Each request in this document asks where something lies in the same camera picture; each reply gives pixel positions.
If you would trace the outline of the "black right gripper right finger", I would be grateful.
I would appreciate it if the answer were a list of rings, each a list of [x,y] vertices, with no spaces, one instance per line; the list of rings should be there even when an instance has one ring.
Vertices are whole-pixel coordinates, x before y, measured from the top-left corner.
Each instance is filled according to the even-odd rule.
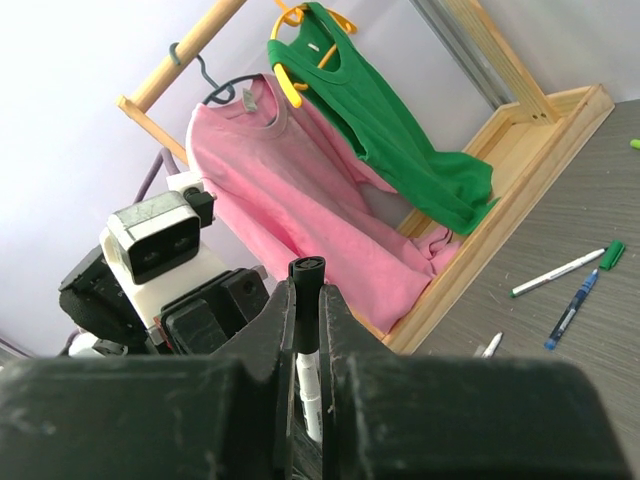
[[[339,289],[319,293],[326,479],[629,479],[601,398],[575,366],[407,356]]]

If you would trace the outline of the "black pen cap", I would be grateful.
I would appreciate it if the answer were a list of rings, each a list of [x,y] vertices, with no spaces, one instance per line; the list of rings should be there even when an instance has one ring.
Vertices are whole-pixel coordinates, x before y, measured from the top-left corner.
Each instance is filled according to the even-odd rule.
[[[326,261],[320,256],[298,258],[289,264],[295,291],[295,342],[298,353],[319,348],[319,295],[325,282]]]

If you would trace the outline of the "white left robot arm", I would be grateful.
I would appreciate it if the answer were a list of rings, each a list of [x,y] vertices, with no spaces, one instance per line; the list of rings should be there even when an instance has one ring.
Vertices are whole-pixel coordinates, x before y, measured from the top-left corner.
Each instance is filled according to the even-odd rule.
[[[160,308],[158,329],[145,326],[97,246],[64,278],[59,306],[76,324],[61,354],[108,357],[208,354],[266,305],[263,266],[226,270]]]

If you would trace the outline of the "white pen with black end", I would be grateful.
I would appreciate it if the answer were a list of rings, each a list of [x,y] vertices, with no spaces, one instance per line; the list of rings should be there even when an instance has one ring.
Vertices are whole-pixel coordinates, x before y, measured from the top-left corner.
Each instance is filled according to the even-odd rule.
[[[319,378],[319,352],[299,353],[296,357],[299,396],[302,402],[306,432],[316,443],[323,438],[322,399]]]

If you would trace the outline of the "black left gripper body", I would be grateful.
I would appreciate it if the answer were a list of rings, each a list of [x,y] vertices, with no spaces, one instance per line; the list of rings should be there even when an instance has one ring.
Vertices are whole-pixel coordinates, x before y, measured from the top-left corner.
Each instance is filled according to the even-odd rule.
[[[226,270],[160,306],[151,326],[143,323],[97,246],[64,278],[59,306],[79,328],[67,356],[210,354],[263,310],[266,272]]]

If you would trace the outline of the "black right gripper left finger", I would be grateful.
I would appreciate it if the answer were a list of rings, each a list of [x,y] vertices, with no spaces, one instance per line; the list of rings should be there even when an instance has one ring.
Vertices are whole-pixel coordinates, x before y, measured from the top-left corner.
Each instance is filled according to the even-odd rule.
[[[40,358],[1,374],[5,479],[288,479],[296,293],[211,355]]]

